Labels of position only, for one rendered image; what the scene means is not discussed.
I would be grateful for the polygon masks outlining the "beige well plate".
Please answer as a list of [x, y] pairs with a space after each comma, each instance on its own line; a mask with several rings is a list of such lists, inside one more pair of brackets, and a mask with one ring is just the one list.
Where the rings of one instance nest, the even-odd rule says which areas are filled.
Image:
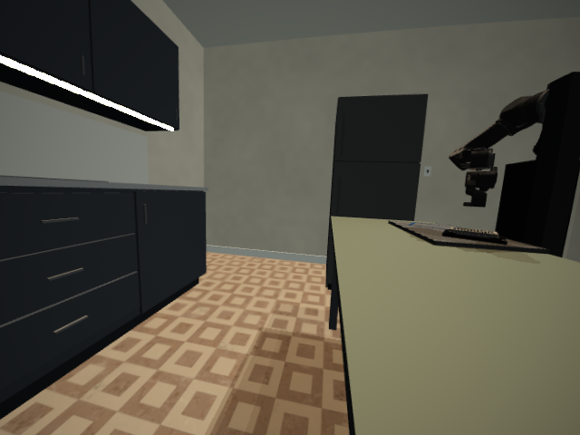
[[470, 229], [470, 228], [462, 228], [462, 227], [451, 227], [449, 232], [454, 232], [459, 235], [466, 235], [466, 236], [474, 236], [474, 237], [496, 237], [499, 238], [498, 233], [494, 231], [486, 231], [486, 230], [477, 230], [477, 229]]

